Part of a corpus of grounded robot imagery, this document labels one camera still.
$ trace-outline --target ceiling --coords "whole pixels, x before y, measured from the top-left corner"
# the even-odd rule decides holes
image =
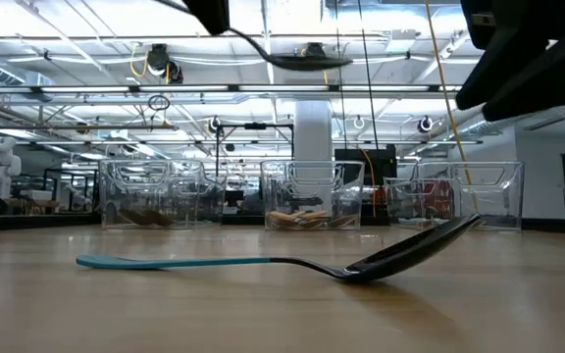
[[[263,47],[271,47],[272,53],[298,54],[306,48],[307,43],[320,42],[327,55],[337,56],[341,53],[355,60],[353,65],[341,71],[311,73],[272,68],[263,63],[244,40],[229,35],[211,37],[196,19],[151,0],[34,1],[33,6],[42,19],[24,8],[27,2],[21,5],[20,2],[23,3],[22,0],[0,0],[0,65],[16,72],[40,73],[55,85],[164,83],[149,72],[139,77],[130,68],[133,58],[134,70],[137,73],[143,71],[142,58],[154,43],[168,45],[170,55],[180,63],[184,84],[440,84],[429,24],[423,2],[420,1],[401,0],[381,4],[382,1],[378,0],[362,0],[363,22],[360,22],[356,0],[339,1],[339,21],[334,17],[332,0],[230,0],[232,25],[252,36]],[[446,84],[459,85],[474,68],[482,52],[469,39],[459,1],[432,3],[437,47],[443,58]],[[264,36],[265,27],[269,38]],[[80,52],[85,53],[96,65]],[[187,95],[172,95],[171,98],[184,96]],[[76,98],[74,94],[61,97]],[[232,95],[211,93],[207,97],[229,100]],[[129,137],[143,140],[205,140],[211,136],[202,131],[211,117],[215,116],[223,123],[271,123],[275,119],[281,124],[292,123],[296,114],[295,102],[303,97],[302,93],[294,93],[274,99],[251,97],[233,104],[175,104],[166,111],[163,119],[184,133],[131,130]],[[6,106],[6,100],[23,99],[20,95],[0,96],[0,106]],[[427,139],[428,136],[417,131],[417,122],[425,116],[441,122],[446,112],[440,94],[425,99],[406,93],[398,99],[375,97],[373,105],[369,97],[352,98],[344,94],[344,108],[340,96],[323,99],[331,101],[334,131],[343,129],[345,125],[347,139],[374,137],[373,130],[368,128],[371,126],[372,106],[379,139]],[[24,106],[11,105],[7,109],[38,122],[38,105],[27,101]],[[75,105],[58,112],[62,107],[56,103],[43,107],[45,115],[54,115],[51,124],[71,125],[82,121],[111,126],[128,122],[143,124],[132,104]],[[355,127],[357,118],[364,121],[362,128]],[[99,137],[61,131],[52,138]],[[281,141],[278,146],[259,149],[254,146],[240,147],[234,155],[270,156],[289,152],[288,145],[283,144],[283,138],[274,130],[238,130],[233,138],[279,138]],[[156,148],[169,157],[206,158],[206,152],[195,146],[163,145]]]

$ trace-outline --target wooden table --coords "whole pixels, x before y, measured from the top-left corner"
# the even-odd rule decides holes
[[[120,272],[74,263],[101,252],[346,265],[411,233],[0,232],[0,352],[565,352],[565,234],[473,231],[369,286],[279,264]]]

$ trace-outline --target yellow wire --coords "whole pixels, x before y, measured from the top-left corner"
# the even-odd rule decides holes
[[[441,80],[441,87],[443,88],[443,99],[446,102],[446,111],[448,112],[448,119],[450,120],[450,128],[452,129],[452,133],[455,135],[455,141],[457,142],[457,148],[459,149],[459,154],[461,155],[461,160],[463,162],[466,161],[466,154],[463,151],[463,146],[461,145],[461,137],[459,136],[459,131],[457,130],[457,124],[455,123],[454,118],[452,117],[452,110],[450,109],[450,102],[448,101],[448,90],[446,89],[446,78],[443,74],[443,66],[441,65],[441,60],[439,59],[439,49],[437,49],[437,38],[436,38],[436,31],[433,28],[433,20],[431,16],[431,3],[430,0],[425,0],[425,6],[427,8],[427,18],[429,19],[429,28],[431,30],[431,38],[433,39],[433,51],[436,55],[437,60],[437,70],[439,71],[439,79]],[[466,179],[468,184],[472,184],[472,178],[470,177],[470,171],[466,168]],[[477,203],[477,198],[475,195],[472,195],[475,211],[479,212],[479,205]]]
[[[134,43],[132,44],[132,58],[134,59],[134,53],[136,53],[136,46],[137,44]],[[137,77],[143,77],[145,76],[145,73],[147,73],[147,53],[145,53],[145,62],[143,63],[143,73],[140,74],[138,73],[135,69],[134,69],[134,60],[130,60],[129,62],[129,69],[132,71],[132,73],[137,76]]]
[[[365,159],[368,160],[368,164],[370,165],[370,176],[372,178],[372,215],[374,215],[374,217],[377,216],[377,193],[375,190],[376,187],[376,182],[374,181],[374,167],[372,167],[372,161],[370,160],[370,156],[368,156],[368,154],[365,152],[365,150],[361,147],[359,147],[357,145],[357,148],[361,150],[361,152],[363,152],[363,155],[365,156]]]

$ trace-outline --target black spoon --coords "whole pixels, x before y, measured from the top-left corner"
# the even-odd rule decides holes
[[[176,4],[170,0],[154,0],[163,5],[169,6],[172,9],[184,12],[186,14],[193,14],[184,6]],[[271,55],[268,54],[265,49],[263,49],[254,39],[245,35],[245,33],[234,29],[232,27],[228,28],[229,31],[235,33],[241,38],[245,39],[256,51],[259,53],[261,58],[266,62],[279,67],[281,69],[293,70],[293,71],[320,71],[327,69],[340,68],[342,66],[352,63],[351,59],[347,58],[316,58],[316,57],[297,57],[292,55]]]
[[[395,275],[429,259],[479,220],[479,215],[455,218],[424,230],[343,269],[333,269],[298,258],[256,257],[200,260],[129,260],[107,255],[80,255],[78,265],[96,269],[156,270],[174,267],[283,263],[307,267],[349,282],[367,282]]]

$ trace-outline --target table surface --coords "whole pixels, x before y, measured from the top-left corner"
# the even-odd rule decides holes
[[[76,255],[344,266],[411,229],[0,232],[0,352],[565,352],[565,234],[471,231],[371,285],[282,264],[91,270]]]

